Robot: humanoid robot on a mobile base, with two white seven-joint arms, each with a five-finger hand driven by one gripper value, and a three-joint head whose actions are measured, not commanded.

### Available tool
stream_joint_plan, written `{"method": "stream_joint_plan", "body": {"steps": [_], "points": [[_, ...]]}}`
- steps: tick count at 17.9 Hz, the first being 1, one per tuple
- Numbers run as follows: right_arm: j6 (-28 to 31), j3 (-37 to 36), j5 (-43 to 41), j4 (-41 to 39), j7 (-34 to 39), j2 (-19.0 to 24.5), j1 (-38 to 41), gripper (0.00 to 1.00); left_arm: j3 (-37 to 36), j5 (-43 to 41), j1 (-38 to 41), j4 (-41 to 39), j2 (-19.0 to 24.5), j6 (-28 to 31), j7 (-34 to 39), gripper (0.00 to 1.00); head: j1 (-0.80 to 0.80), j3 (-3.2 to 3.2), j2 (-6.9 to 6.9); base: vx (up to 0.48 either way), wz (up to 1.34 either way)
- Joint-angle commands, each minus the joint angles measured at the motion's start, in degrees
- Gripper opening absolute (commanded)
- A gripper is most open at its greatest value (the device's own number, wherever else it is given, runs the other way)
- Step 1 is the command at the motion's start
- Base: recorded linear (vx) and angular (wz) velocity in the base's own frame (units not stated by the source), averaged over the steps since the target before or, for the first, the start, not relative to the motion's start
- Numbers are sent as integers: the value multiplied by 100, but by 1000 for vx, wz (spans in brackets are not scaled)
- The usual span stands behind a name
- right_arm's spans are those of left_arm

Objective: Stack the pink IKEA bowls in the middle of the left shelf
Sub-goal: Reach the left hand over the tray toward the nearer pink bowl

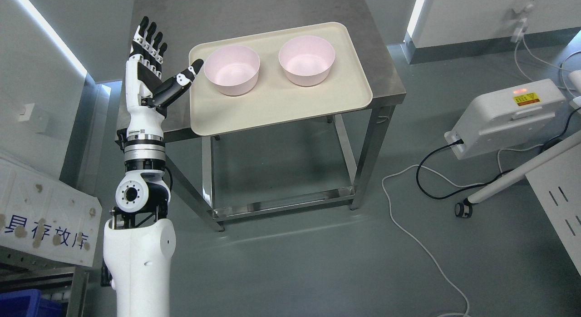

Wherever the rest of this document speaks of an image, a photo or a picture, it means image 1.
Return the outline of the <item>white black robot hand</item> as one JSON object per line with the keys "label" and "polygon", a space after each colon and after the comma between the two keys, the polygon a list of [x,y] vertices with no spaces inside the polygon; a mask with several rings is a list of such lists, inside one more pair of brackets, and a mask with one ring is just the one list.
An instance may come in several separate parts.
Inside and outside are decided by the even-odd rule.
{"label": "white black robot hand", "polygon": [[204,60],[197,59],[185,70],[162,81],[166,50],[167,44],[162,41],[157,24],[143,17],[133,35],[125,63],[127,138],[161,139],[168,107],[189,90],[202,69]]}

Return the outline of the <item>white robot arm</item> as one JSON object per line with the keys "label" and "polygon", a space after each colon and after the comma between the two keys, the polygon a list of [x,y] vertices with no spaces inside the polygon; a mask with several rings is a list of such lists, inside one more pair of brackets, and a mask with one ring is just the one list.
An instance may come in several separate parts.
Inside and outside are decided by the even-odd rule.
{"label": "white robot arm", "polygon": [[131,122],[123,139],[125,175],[115,191],[117,214],[103,234],[103,258],[112,276],[119,317],[168,317],[169,274],[176,233],[167,218],[170,189],[160,123]]}

